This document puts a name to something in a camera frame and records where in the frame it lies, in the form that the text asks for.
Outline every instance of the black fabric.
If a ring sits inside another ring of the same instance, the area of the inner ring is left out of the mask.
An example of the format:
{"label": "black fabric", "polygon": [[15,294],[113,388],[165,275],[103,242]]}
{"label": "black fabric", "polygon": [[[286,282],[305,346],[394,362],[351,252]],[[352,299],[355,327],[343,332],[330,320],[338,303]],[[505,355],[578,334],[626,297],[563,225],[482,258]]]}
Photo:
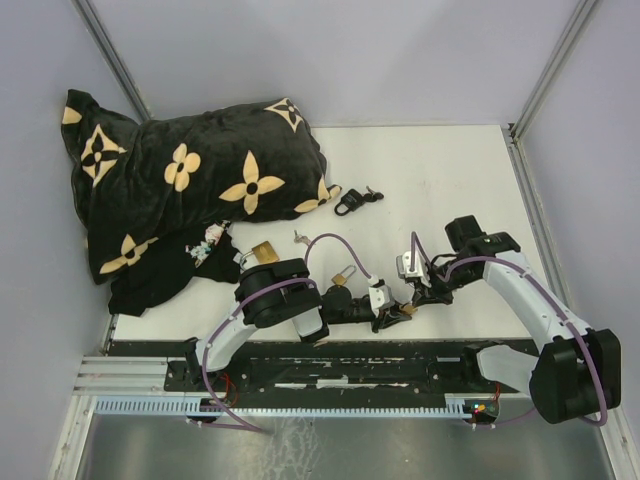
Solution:
{"label": "black fabric", "polygon": [[208,224],[165,235],[152,243],[140,260],[111,283],[109,312],[140,316],[147,308],[166,302],[187,286],[193,276],[237,283],[239,253],[224,231],[202,263],[191,255],[192,246],[205,241]]}
{"label": "black fabric", "polygon": [[340,191],[325,187],[327,161],[289,99],[138,125],[69,90],[62,136],[96,283],[172,232],[290,220]]}

